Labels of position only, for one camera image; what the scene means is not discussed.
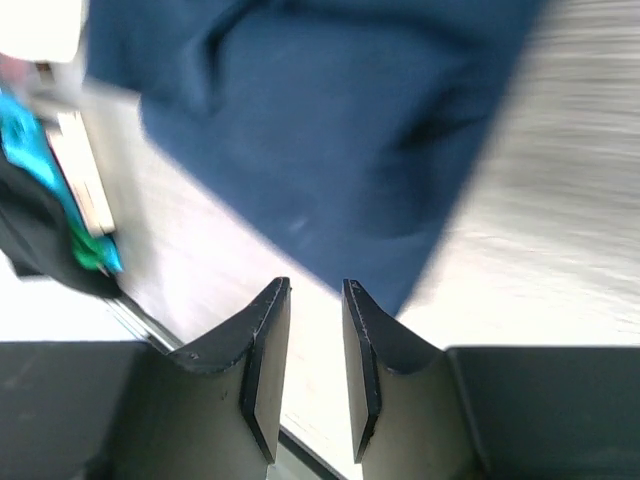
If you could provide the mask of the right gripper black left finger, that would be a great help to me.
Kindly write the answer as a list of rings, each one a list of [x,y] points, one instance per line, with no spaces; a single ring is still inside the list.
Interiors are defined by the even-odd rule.
[[[290,282],[171,352],[5,342],[5,479],[262,479],[280,429]]]

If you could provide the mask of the navy blue t-shirt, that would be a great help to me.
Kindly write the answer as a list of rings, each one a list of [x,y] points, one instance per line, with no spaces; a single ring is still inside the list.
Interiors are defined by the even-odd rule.
[[[411,296],[540,1],[93,1],[88,75],[334,290]]]

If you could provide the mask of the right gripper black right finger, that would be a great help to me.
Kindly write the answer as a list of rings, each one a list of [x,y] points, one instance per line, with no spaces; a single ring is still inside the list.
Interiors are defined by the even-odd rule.
[[[367,479],[635,479],[639,351],[441,350],[343,284],[354,460]]]

